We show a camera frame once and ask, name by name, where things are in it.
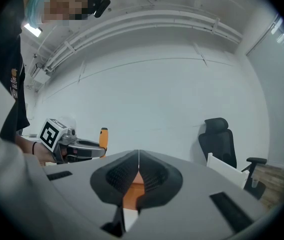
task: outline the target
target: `black slot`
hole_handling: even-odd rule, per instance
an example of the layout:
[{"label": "black slot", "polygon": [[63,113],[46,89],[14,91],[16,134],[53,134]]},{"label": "black slot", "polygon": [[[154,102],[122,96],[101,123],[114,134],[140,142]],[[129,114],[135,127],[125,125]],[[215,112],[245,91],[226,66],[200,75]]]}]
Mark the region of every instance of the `black slot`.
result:
[{"label": "black slot", "polygon": [[235,233],[242,231],[253,223],[253,221],[226,193],[220,192],[212,194],[210,195],[210,198]]},{"label": "black slot", "polygon": [[73,174],[70,171],[65,170],[65,171],[61,171],[61,172],[57,172],[57,173],[48,174],[47,178],[50,181],[54,181],[54,180],[57,180],[57,179],[60,179],[60,178],[70,176],[70,175],[73,175]]},{"label": "black slot", "polygon": [[102,230],[120,238],[126,231],[124,225],[123,206],[117,207],[112,222],[106,223],[101,227]]},{"label": "black slot", "polygon": [[86,140],[86,139],[80,139],[77,141],[78,144],[81,144],[81,145],[87,145],[87,146],[94,146],[94,147],[99,147],[100,145],[96,142],[92,142],[92,141],[89,141],[89,140]]}]

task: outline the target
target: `ceiling pipe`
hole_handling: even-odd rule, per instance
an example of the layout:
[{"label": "ceiling pipe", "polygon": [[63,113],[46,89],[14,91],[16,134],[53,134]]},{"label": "ceiling pipe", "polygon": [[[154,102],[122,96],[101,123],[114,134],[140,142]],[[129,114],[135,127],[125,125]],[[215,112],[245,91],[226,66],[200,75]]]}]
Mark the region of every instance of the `ceiling pipe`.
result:
[{"label": "ceiling pipe", "polygon": [[[129,22],[121,24],[120,26],[112,27],[108,30],[102,31],[98,33],[95,36],[92,36],[91,38],[84,40],[80,44],[74,47],[74,49],[78,52],[92,44],[95,44],[101,40],[107,39],[109,37],[119,35],[125,32],[130,32],[134,30],[140,30],[140,29],[146,29],[146,28],[156,28],[156,27],[178,27],[178,28],[192,28],[196,30],[201,30],[205,32],[211,32],[213,29],[213,26],[203,24],[200,22],[192,22],[189,20],[183,20],[183,19],[160,19],[161,22],[157,22],[156,19],[153,20],[138,20],[135,22]],[[240,42],[239,39],[230,36],[228,33],[220,30],[215,30],[215,35],[221,36],[223,38],[228,39],[229,41],[238,44]],[[62,62],[64,62],[66,59],[68,59],[70,56],[73,55],[72,51],[68,51],[65,53],[62,57],[60,57],[51,67],[51,69],[48,69],[49,72],[53,71],[58,65],[60,65]]]},{"label": "ceiling pipe", "polygon": [[[76,43],[79,39],[85,37],[86,35],[104,27],[110,24],[114,24],[120,21],[124,21],[124,20],[131,20],[133,18],[138,18],[138,17],[145,17],[145,16],[178,16],[178,17],[188,17],[191,19],[195,19],[195,20],[200,20],[200,21],[204,21],[207,23],[211,23],[211,24],[215,24],[215,19],[206,17],[206,16],[202,16],[199,14],[195,14],[192,12],[186,12],[186,11],[178,11],[178,10],[147,10],[147,11],[139,11],[139,12],[133,12],[133,13],[129,13],[129,14],[125,14],[122,16],[118,16],[116,18],[112,18],[109,20],[106,20],[100,24],[97,24],[96,26],[93,26],[89,29],[87,29],[86,31],[82,32],[81,34],[79,34],[78,36],[76,36],[75,38],[73,38],[72,40],[69,41],[70,45],[73,45],[74,43]],[[222,24],[222,23],[218,23],[218,26],[221,28],[224,28],[228,31],[230,31],[231,33],[235,34],[236,36],[242,38],[243,35],[241,33],[239,33],[238,31],[232,29],[231,27]],[[51,59],[48,60],[48,62],[46,63],[46,67],[49,67],[53,61],[58,58],[64,51],[67,50],[67,47],[64,46],[62,47]]]},{"label": "ceiling pipe", "polygon": [[[124,20],[128,20],[128,19],[132,19],[132,18],[137,18],[137,17],[144,17],[144,16],[163,16],[163,15],[166,15],[166,16],[180,16],[180,17],[188,17],[188,18],[191,18],[191,19],[197,19],[197,20],[202,20],[202,21],[205,21],[205,22],[209,22],[213,25],[207,25],[207,24],[203,24],[203,23],[200,23],[200,22],[193,22],[193,21],[189,21],[189,20],[182,20],[182,19],[174,19],[174,21],[177,23],[177,21],[180,21],[180,23],[183,23],[183,24],[186,24],[187,25],[193,25],[194,27],[203,27],[203,29],[211,29],[213,28],[213,26],[216,24],[216,20],[215,19],[212,19],[212,18],[209,18],[209,17],[206,17],[206,16],[202,16],[202,15],[198,15],[198,14],[195,14],[195,13],[191,13],[191,12],[185,12],[185,11],[175,11],[175,10],[152,10],[152,11],[139,11],[139,12],[134,12],[134,13],[130,13],[130,14],[126,14],[126,15],[122,15],[122,16],[119,16],[119,17],[116,17],[116,18],[112,18],[112,19],[109,19],[109,20],[106,20],[100,24],[97,24],[96,26],[92,27],[92,28],[89,28],[88,30],[84,31],[83,33],[79,34],[78,36],[76,36],[74,39],[70,40],[69,41],[69,44],[72,45],[74,44],[75,42],[77,42],[80,38],[83,38],[84,36],[86,35],[89,35],[91,34],[92,32],[102,28],[102,27],[105,27],[109,24],[113,24],[113,23],[117,23],[117,22],[120,22],[120,21],[124,21]],[[239,36],[240,38],[242,37],[242,34],[240,34],[239,32],[235,31],[234,29],[218,22],[217,24],[219,27],[224,27],[224,29],[226,30],[230,30],[230,32],[236,34],[237,36]],[[111,28],[112,31],[118,29],[118,28],[123,28],[122,25],[120,26],[117,26],[115,28]],[[221,37],[224,37],[234,43],[239,43],[240,40],[237,39],[236,37],[233,37],[232,35],[229,35],[228,33],[222,31],[222,30],[219,30],[219,29],[216,29],[216,34],[218,36],[221,36]],[[75,50],[77,50],[80,46],[82,45],[85,45],[86,43],[89,43],[91,39],[93,38],[96,38],[96,36],[93,36],[92,38],[89,38],[87,40],[84,40],[81,44],[78,44],[74,47]],[[52,58],[50,58],[48,60],[48,62],[46,63],[46,67],[45,69],[49,72],[51,72],[61,61],[64,61],[64,58],[68,57],[68,55],[70,54],[69,52],[67,52],[65,55],[63,55],[62,57],[60,57],[62,55],[63,52],[65,52],[66,50],[68,49],[67,46],[64,46],[62,47]]]},{"label": "ceiling pipe", "polygon": [[[209,26],[209,25],[206,25],[206,26],[197,26],[196,24],[186,24],[184,23],[184,21],[182,20],[182,23],[181,24],[178,24],[179,21],[178,20],[175,20],[176,23],[171,23],[171,24],[164,24],[164,23],[154,23],[150,26],[146,26],[146,27],[143,27],[143,28],[154,28],[154,27],[183,27],[183,28],[192,28],[192,29],[196,29],[196,30],[201,30],[201,31],[205,31],[205,32],[211,32],[211,29],[212,29],[212,26]],[[103,33],[103,35],[98,35],[98,36],[102,36],[101,38],[97,39],[96,40],[96,36],[93,36],[92,38],[88,39],[88,40],[85,40],[85,43],[81,43],[79,45],[76,46],[76,48],[74,48],[77,52],[82,50],[83,48],[86,48],[87,46],[91,45],[91,44],[95,44],[101,40],[104,40],[106,38],[109,38],[109,37],[112,37],[112,36],[115,36],[115,35],[119,35],[119,34],[122,34],[122,33],[125,33],[125,32],[130,32],[130,31],[133,31],[135,29],[141,29],[141,28],[127,28],[125,30],[122,30],[122,31],[116,31],[116,32],[113,32],[111,34],[108,34],[108,35],[105,35],[105,33]],[[215,31],[214,33],[215,35],[217,36],[220,36],[220,37],[223,37],[225,39],[228,39],[229,41],[233,42],[233,43],[236,43],[236,44],[239,44],[239,40],[228,35],[226,32],[224,31]],[[52,72],[61,62],[65,61],[66,59],[68,59],[71,55],[73,55],[73,52],[72,51],[68,51],[67,53],[65,53],[63,56],[61,56],[52,66],[51,66],[51,69],[49,68],[46,68],[46,70],[48,70],[49,72]]]},{"label": "ceiling pipe", "polygon": [[[131,11],[131,13],[133,13],[133,10],[134,10],[134,9],[138,9],[138,10],[140,11],[141,8],[146,9],[146,8],[149,8],[150,6],[151,6],[150,3],[148,3],[148,4],[134,5],[134,6],[129,6],[129,7],[125,7],[125,8],[119,9],[119,10],[117,10],[117,12],[128,12],[128,11]],[[201,13],[204,13],[204,14],[206,14],[206,15],[210,15],[210,16],[214,17],[214,19],[217,18],[217,15],[215,15],[215,14],[213,14],[213,13],[210,13],[210,12],[205,11],[205,10],[202,10],[202,9],[194,8],[194,7],[192,7],[192,6],[187,6],[187,5],[181,5],[181,4],[175,4],[175,3],[160,3],[160,4],[154,4],[154,5],[152,5],[152,8],[153,8],[153,9],[154,9],[154,6],[155,6],[155,7],[159,7],[159,8],[161,8],[161,7],[167,8],[168,6],[172,6],[172,7],[175,7],[175,8],[189,9],[189,10],[193,11],[194,13],[196,13],[196,12],[201,12]],[[73,33],[72,35],[70,35],[69,37],[67,37],[65,41],[71,40],[72,38],[74,38],[74,36],[75,36],[76,34],[77,34],[77,32],[76,32],[76,33]],[[54,50],[54,52],[51,52],[51,53],[55,53],[56,51],[59,51],[60,48],[62,47],[62,45],[63,45],[63,43],[61,43],[61,44]]]}]

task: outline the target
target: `black t-shirt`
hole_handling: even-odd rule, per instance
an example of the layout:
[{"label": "black t-shirt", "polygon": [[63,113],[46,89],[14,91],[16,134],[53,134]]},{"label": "black t-shirt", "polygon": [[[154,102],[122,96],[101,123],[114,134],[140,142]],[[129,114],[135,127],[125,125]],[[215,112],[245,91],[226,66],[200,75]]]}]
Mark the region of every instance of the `black t-shirt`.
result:
[{"label": "black t-shirt", "polygon": [[16,131],[30,125],[26,117],[24,79],[25,68],[21,55],[24,1],[10,0],[0,14],[0,82],[15,99],[0,137],[15,142]]}]

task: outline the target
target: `chair headrest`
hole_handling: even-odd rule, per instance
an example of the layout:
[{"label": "chair headrest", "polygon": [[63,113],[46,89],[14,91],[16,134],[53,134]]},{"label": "chair headrest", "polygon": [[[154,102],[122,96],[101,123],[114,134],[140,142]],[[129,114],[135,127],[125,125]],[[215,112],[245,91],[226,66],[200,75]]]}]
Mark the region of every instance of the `chair headrest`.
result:
[{"label": "chair headrest", "polygon": [[211,118],[205,120],[206,134],[216,134],[225,131],[228,128],[228,123],[224,118]]}]

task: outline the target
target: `black rubber pad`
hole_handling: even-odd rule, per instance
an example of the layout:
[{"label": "black rubber pad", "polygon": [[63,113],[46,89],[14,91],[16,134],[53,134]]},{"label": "black rubber pad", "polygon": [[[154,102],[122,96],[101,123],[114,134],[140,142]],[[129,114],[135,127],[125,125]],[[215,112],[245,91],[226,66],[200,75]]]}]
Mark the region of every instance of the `black rubber pad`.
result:
[{"label": "black rubber pad", "polygon": [[144,181],[145,194],[137,198],[137,210],[166,205],[182,187],[181,172],[145,150],[139,150],[139,158],[139,172]]},{"label": "black rubber pad", "polygon": [[138,150],[134,150],[94,171],[91,187],[102,202],[119,207],[137,172]]},{"label": "black rubber pad", "polygon": [[236,233],[242,231],[253,223],[253,221],[226,193],[220,192],[212,194],[210,195],[210,198]]},{"label": "black rubber pad", "polygon": [[57,172],[57,173],[52,173],[52,174],[48,174],[47,178],[50,181],[54,181],[54,180],[58,180],[60,178],[64,178],[67,176],[73,175],[70,171],[65,170],[65,171],[61,171],[61,172]]}]

